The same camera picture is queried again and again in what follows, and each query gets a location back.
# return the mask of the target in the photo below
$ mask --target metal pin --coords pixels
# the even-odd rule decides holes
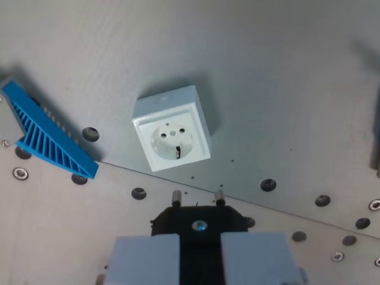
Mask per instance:
[[[215,192],[215,201],[216,201],[216,206],[226,205],[226,202],[224,200],[224,193],[222,190],[218,190]]]
[[[173,207],[180,207],[182,202],[182,193],[180,190],[174,190],[173,191],[173,197],[172,197],[172,206]]]

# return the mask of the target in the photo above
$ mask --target mounting hole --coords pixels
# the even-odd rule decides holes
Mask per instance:
[[[342,244],[345,246],[354,245],[357,242],[356,236],[345,236]]]
[[[18,156],[21,159],[31,158],[31,154],[21,147],[16,147],[14,152],[16,153],[16,156]]]
[[[132,190],[131,195],[136,200],[142,200],[147,196],[147,193],[142,188],[135,188]]]
[[[93,128],[92,126],[88,126],[83,129],[82,136],[86,141],[95,142],[99,139],[99,132],[96,128]]]
[[[378,211],[380,210],[380,199],[375,199],[369,203],[368,208],[371,211]]]
[[[330,204],[331,199],[328,195],[320,195],[315,199],[315,205],[319,207],[324,207]]]
[[[344,254],[342,252],[335,252],[331,255],[331,260],[334,262],[339,262],[344,259]]]
[[[250,229],[251,227],[254,227],[256,224],[255,220],[250,217],[245,217],[245,221],[247,222],[247,227]]]
[[[270,191],[275,190],[276,186],[277,184],[273,179],[266,179],[260,183],[261,190],[265,192],[270,192]]]
[[[356,221],[355,226],[357,229],[362,230],[369,226],[371,221],[368,218],[360,218]]]
[[[296,232],[294,232],[292,234],[292,239],[295,241],[295,242],[303,242],[306,240],[306,233],[298,230]]]
[[[23,169],[23,168],[16,167],[16,168],[13,170],[13,176],[14,176],[17,180],[26,180],[26,179],[28,179],[28,177],[29,177],[29,173],[28,173],[28,171],[26,171],[26,170]]]
[[[83,177],[83,176],[80,176],[80,175],[77,175],[75,173],[73,173],[71,175],[71,180],[77,184],[77,185],[84,185],[87,183],[88,179],[87,177]]]

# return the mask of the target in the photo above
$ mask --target electrical socket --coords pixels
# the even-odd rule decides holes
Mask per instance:
[[[153,172],[211,157],[210,133],[193,85],[138,99],[132,122]]]

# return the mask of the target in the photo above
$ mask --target table surface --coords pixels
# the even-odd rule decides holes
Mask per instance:
[[[0,68],[96,160],[380,237],[380,2],[1,1]],[[137,98],[195,85],[211,159],[151,173]],[[81,130],[94,127],[97,142]],[[264,179],[277,188],[260,190]],[[318,208],[321,194],[329,207]]]

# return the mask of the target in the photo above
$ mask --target white plastic box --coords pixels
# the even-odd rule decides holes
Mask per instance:
[[[132,122],[154,172],[210,158],[210,133],[193,85],[138,99]]]

